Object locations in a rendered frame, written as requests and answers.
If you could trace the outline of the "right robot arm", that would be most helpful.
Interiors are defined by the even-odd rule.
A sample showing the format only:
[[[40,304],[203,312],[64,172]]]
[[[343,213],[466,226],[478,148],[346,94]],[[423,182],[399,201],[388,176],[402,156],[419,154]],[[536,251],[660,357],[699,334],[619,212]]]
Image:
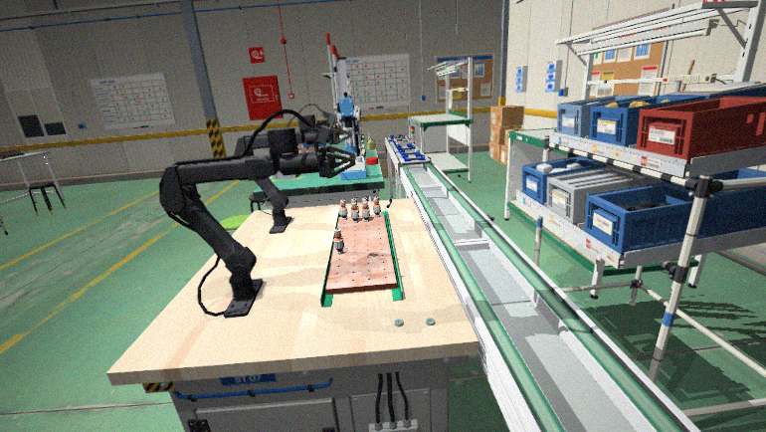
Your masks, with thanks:
[[[264,180],[278,172],[283,175],[301,174],[297,162],[298,153],[282,155],[297,150],[295,129],[271,129],[267,136],[270,156],[255,155],[172,165],[164,172],[159,197],[161,206],[175,216],[178,215],[195,229],[216,251],[226,264],[224,267],[232,274],[229,284],[233,298],[224,312],[225,319],[245,317],[249,314],[263,279],[251,278],[250,274],[257,263],[256,255],[248,246],[244,247],[236,241],[212,216],[199,199],[201,195],[196,184],[228,180]]]

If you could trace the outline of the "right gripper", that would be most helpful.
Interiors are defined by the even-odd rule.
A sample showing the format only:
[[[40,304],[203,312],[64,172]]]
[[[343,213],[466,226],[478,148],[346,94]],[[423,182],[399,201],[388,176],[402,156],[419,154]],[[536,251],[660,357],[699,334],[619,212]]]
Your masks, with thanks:
[[[334,146],[327,146],[322,147],[318,149],[318,136],[320,133],[320,128],[316,126],[311,126],[310,133],[313,133],[316,135],[316,139],[314,142],[314,150],[315,152],[307,152],[307,153],[300,153],[297,155],[297,162],[298,162],[298,168],[300,170],[301,174],[306,173],[316,173],[319,172],[319,177],[327,177],[332,178],[336,176],[337,174],[343,172],[344,170],[354,166],[356,164],[355,162],[355,153],[334,147]],[[328,152],[327,152],[328,151]],[[349,155],[349,157],[342,156],[339,154],[335,154],[334,151],[340,152],[346,155]],[[321,152],[321,153],[320,153]],[[332,152],[332,153],[331,153]],[[327,160],[326,160],[327,157]],[[336,162],[336,159],[340,159],[341,161]],[[334,168],[346,163],[350,162],[349,164],[334,170]],[[325,162],[325,163],[324,163]],[[319,171],[318,171],[319,170]]]

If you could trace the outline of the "pink perforated board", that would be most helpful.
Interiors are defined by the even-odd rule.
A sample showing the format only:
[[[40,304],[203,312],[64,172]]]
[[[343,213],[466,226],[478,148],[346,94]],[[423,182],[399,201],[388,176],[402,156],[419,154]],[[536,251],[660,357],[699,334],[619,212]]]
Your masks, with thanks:
[[[333,244],[326,294],[397,289],[384,213],[369,222],[359,215],[358,223],[338,217],[337,228],[344,248],[339,255]]]

